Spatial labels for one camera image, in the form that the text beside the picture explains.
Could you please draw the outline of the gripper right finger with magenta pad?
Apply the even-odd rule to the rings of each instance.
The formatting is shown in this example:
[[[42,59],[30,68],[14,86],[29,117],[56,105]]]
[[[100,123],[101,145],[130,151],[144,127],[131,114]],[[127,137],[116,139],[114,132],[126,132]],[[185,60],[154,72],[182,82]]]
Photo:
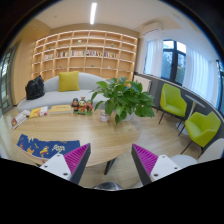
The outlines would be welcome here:
[[[131,154],[143,185],[180,170],[180,167],[166,155],[157,156],[136,144],[132,145]]]

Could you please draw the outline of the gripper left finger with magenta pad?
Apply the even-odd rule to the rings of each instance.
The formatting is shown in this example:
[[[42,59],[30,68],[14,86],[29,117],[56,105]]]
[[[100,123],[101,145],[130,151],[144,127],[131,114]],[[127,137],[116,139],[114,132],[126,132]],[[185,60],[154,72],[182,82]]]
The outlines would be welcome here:
[[[91,154],[91,145],[85,144],[65,155],[57,153],[41,169],[72,183],[79,184],[85,166]]]

